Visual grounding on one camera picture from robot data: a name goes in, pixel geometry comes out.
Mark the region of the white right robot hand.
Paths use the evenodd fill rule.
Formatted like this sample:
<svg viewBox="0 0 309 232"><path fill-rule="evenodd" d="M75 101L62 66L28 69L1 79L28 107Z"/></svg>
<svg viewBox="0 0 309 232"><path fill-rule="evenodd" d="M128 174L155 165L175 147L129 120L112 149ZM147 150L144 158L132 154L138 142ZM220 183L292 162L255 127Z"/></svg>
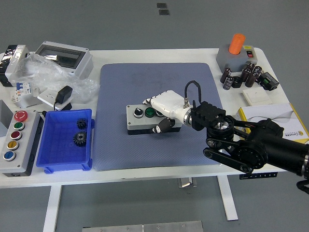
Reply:
<svg viewBox="0 0 309 232"><path fill-rule="evenodd" d="M159 95L145 99L143 104L149 104L152 108L165 116L159 124L151 129L152 133L165 133L180 121L184 125L190 125L192 105L187 98L182 97L173 90L167 90Z"/></svg>

